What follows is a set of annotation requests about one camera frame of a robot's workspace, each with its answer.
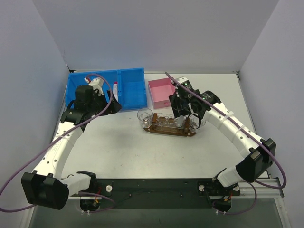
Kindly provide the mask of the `white toothpaste blue cap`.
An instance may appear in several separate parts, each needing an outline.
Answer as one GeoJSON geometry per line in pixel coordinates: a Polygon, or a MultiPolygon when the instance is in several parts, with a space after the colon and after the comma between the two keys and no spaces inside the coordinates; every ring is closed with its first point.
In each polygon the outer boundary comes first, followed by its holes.
{"type": "Polygon", "coordinates": [[[177,118],[177,121],[176,121],[176,126],[178,127],[178,128],[184,128],[184,123],[185,123],[185,117],[184,116],[179,116],[178,118],[177,118]]]}

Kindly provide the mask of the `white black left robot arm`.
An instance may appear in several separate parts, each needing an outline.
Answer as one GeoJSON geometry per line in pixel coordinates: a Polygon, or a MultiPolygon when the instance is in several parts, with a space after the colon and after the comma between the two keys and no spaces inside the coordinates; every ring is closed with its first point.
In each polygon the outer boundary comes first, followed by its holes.
{"type": "Polygon", "coordinates": [[[75,99],[68,104],[60,118],[58,135],[34,170],[24,173],[21,178],[28,203],[60,210],[68,197],[78,192],[89,196],[97,192],[96,174],[78,171],[72,177],[63,179],[62,171],[89,119],[115,114],[121,108],[110,90],[102,94],[100,88],[90,85],[81,85],[75,90],[75,99]]]}

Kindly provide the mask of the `brown wooden tray holder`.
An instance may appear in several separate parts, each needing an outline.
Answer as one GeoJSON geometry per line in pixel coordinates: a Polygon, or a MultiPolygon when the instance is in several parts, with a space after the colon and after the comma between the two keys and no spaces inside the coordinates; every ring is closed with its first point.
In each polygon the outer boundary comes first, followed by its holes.
{"type": "Polygon", "coordinates": [[[149,128],[143,128],[148,133],[174,135],[182,137],[192,137],[196,133],[189,130],[189,118],[185,117],[184,128],[176,126],[177,118],[171,114],[154,113],[152,117],[152,124],[149,128]]]}

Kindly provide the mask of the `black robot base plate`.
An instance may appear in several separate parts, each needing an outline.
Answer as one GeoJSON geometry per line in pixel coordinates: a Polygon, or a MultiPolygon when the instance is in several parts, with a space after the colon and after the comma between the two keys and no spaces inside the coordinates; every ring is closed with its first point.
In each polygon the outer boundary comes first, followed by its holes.
{"type": "Polygon", "coordinates": [[[212,202],[221,200],[225,205],[230,205],[228,196],[209,196],[206,192],[203,194],[195,194],[187,191],[183,194],[177,192],[151,192],[132,194],[127,192],[119,192],[113,196],[105,196],[105,198],[86,195],[81,197],[79,206],[84,211],[96,211],[112,207],[114,209],[208,209],[212,202]]]}

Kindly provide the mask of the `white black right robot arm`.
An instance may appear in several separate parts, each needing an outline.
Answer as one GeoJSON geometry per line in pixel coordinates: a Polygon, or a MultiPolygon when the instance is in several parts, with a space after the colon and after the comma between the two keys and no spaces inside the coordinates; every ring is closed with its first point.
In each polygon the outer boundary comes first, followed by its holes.
{"type": "Polygon", "coordinates": [[[229,111],[211,91],[200,94],[200,99],[179,86],[169,99],[175,117],[193,114],[214,125],[237,148],[243,160],[234,167],[221,171],[216,180],[228,188],[240,181],[254,182],[273,163],[276,144],[251,132],[229,111]]]}

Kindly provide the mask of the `white toothpaste red cap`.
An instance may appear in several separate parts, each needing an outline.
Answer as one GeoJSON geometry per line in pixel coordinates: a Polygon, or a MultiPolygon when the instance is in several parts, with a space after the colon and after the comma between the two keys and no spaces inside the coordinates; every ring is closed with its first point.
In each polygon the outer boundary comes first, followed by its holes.
{"type": "Polygon", "coordinates": [[[114,84],[113,84],[113,95],[114,95],[116,101],[119,101],[119,99],[118,99],[118,82],[117,81],[114,81],[114,84]]]}

